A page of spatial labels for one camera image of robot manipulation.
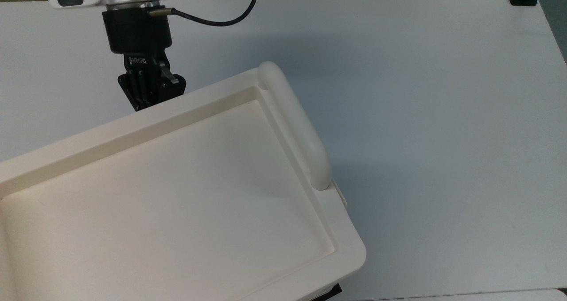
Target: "white table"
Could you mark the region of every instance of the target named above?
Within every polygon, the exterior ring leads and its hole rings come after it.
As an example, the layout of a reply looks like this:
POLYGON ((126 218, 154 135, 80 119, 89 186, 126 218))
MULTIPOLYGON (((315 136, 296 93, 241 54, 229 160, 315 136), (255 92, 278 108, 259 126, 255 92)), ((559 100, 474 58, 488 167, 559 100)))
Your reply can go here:
MULTIPOLYGON (((101 8, 0 10, 0 160, 133 112, 101 8)), ((567 286, 567 68, 539 6, 259 0, 170 25, 186 91, 265 60, 289 77, 367 248, 337 300, 567 286)))

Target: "cable connector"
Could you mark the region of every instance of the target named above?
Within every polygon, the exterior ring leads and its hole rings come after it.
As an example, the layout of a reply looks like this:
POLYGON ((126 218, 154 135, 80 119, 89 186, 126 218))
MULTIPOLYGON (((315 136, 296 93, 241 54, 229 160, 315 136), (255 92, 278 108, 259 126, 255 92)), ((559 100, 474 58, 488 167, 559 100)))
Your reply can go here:
POLYGON ((148 14, 150 17, 171 16, 173 15, 173 10, 174 8, 155 9, 148 12, 148 14))

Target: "white plastic box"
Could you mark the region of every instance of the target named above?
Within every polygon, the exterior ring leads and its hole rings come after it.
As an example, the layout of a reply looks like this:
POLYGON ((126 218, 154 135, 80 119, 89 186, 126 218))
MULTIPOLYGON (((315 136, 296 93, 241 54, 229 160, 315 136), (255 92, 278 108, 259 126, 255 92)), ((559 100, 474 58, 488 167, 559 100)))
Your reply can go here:
POLYGON ((2 301, 307 301, 366 258, 271 62, 0 163, 0 198, 2 301))

